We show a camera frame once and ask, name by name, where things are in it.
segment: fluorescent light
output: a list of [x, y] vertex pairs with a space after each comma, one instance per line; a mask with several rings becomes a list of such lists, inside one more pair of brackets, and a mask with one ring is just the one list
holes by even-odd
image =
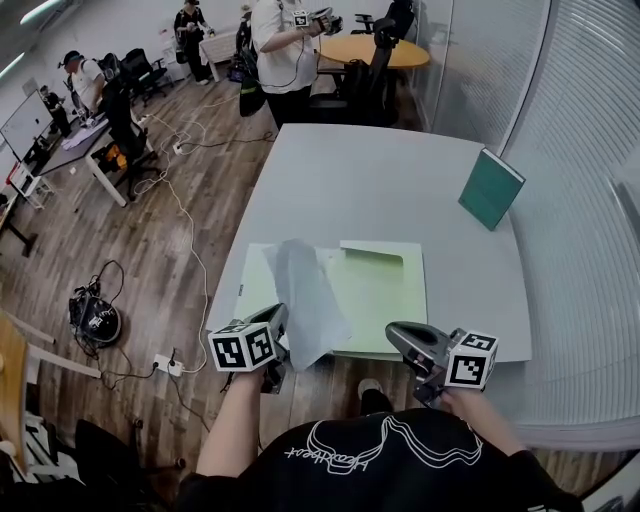
[[61, 0], [47, 0], [45, 3], [40, 4], [38, 7], [36, 7], [32, 11], [29, 11], [27, 14], [25, 14], [22, 17], [22, 19], [20, 20], [20, 25], [24, 25], [31, 19], [35, 18], [41, 12], [46, 11], [49, 7], [51, 7], [54, 4], [57, 4], [60, 1]]
[[21, 53], [20, 55], [18, 55], [11, 64], [9, 64], [6, 68], [0, 71], [0, 78], [6, 75], [13, 66], [15, 66], [18, 62], [20, 62], [22, 57], [24, 57], [24, 53]]

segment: black cap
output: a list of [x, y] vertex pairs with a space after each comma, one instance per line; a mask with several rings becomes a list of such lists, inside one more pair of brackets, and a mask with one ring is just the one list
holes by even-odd
[[66, 66], [67, 64], [69, 64], [69, 62], [71, 62], [72, 60], [78, 60], [81, 58], [80, 52], [77, 52], [75, 50], [70, 51], [69, 53], [67, 53], [64, 56], [64, 60], [62, 61], [62, 65]]

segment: light green paper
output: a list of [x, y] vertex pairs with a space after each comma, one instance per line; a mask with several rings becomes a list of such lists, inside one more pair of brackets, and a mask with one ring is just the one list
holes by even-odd
[[[264, 244], [251, 244], [235, 317], [245, 318], [278, 302]], [[427, 322], [422, 248], [419, 244], [343, 241], [340, 249], [316, 249], [353, 337], [337, 355], [390, 354], [397, 350], [384, 329], [393, 321]]]

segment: power strip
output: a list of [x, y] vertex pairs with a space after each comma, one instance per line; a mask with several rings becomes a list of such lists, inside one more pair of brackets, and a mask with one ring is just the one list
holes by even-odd
[[184, 371], [184, 365], [181, 362], [176, 361], [174, 359], [173, 366], [171, 366], [169, 364], [170, 361], [171, 359], [169, 359], [168, 357], [162, 356], [160, 354], [156, 354], [156, 357], [153, 360], [154, 363], [158, 364], [158, 370], [162, 370], [165, 373], [170, 373], [174, 377], [182, 376], [182, 372]]

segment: wooden floor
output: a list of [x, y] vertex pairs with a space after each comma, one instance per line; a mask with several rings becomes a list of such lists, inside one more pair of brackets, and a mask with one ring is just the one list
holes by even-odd
[[[178, 130], [200, 140], [202, 128], [185, 124], [197, 121], [207, 128], [205, 142], [233, 138], [248, 140], [276, 131], [269, 110], [242, 119], [237, 84], [223, 81], [206, 87], [184, 83], [166, 99], [154, 100], [145, 113], [162, 118]], [[419, 129], [415, 109], [406, 88], [398, 127]], [[172, 131], [148, 121], [155, 148]], [[173, 141], [167, 146], [171, 149]], [[207, 293], [215, 292], [227, 254], [245, 206], [258, 179], [271, 144], [230, 144], [198, 149], [189, 156], [172, 157], [168, 173], [177, 195], [195, 220], [194, 246], [208, 270]], [[86, 284], [109, 259], [125, 270], [122, 294], [115, 302], [123, 313], [125, 328], [119, 346], [129, 356], [134, 371], [148, 374], [158, 353], [177, 358], [187, 369], [197, 367], [202, 354], [197, 342], [205, 303], [203, 275], [189, 252], [190, 223], [181, 214], [169, 187], [160, 183], [126, 208], [118, 207], [83, 163], [71, 175], [61, 169], [49, 175], [58, 189], [44, 212], [21, 205], [17, 226], [39, 235], [29, 259], [21, 256], [20, 243], [11, 233], [0, 238], [1, 305], [59, 340], [55, 351], [74, 361], [95, 366], [76, 345], [68, 326], [68, 299], [73, 289]], [[112, 297], [119, 275], [110, 268], [103, 277], [103, 292]], [[127, 362], [118, 350], [101, 353], [103, 369], [126, 373]], [[415, 406], [410, 374], [401, 364], [324, 358], [305, 373], [289, 372], [282, 393], [262, 399], [261, 439], [271, 442], [285, 430], [317, 419], [340, 418], [356, 410], [356, 386], [365, 376], [378, 378], [397, 409]], [[209, 364], [197, 375], [179, 379], [183, 400], [211, 424], [223, 395], [225, 377]], [[171, 464], [177, 457], [193, 469], [206, 431], [200, 420], [183, 408], [166, 374], [146, 380], [127, 379], [108, 391], [99, 381], [44, 365], [41, 370], [42, 415], [57, 425], [66, 439], [73, 439], [75, 423], [90, 420], [123, 440], [130, 423], [144, 421], [141, 452], [146, 465]], [[540, 459], [567, 489], [582, 492], [619, 462], [621, 455], [540, 453]], [[157, 481], [159, 491], [171, 498], [177, 474]]]

